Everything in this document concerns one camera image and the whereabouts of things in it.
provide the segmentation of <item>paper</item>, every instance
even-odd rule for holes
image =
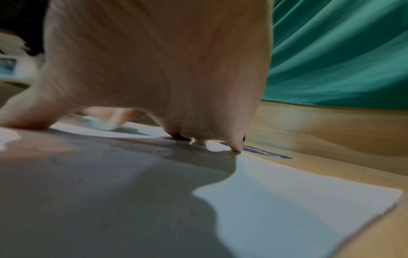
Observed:
[[[53,128],[48,156],[18,162],[1,157],[35,141],[0,130],[2,258],[325,258],[402,194],[156,127]]]

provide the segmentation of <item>green curtain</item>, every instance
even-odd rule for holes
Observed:
[[[408,110],[408,0],[275,0],[263,99]]]

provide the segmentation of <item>human hand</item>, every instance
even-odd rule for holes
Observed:
[[[172,136],[241,151],[266,84],[271,12],[269,0],[52,0],[40,79],[0,125],[126,108],[123,121],[146,112]]]

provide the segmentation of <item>skin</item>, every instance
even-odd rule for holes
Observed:
[[[46,129],[82,110],[149,114],[172,136],[234,151],[260,103],[272,47],[269,0],[52,0],[40,79],[0,125]]]

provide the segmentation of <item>purple oval sticker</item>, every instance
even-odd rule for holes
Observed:
[[[225,142],[220,142],[222,145],[228,146]],[[273,157],[273,158],[280,158],[280,159],[293,159],[291,157],[285,156],[285,155],[280,155],[277,153],[273,153],[273,152],[269,152],[266,150],[261,150],[255,147],[250,147],[250,146],[244,146],[244,151],[248,151],[248,152],[252,152],[255,154],[261,154],[261,155],[265,155],[268,157]]]

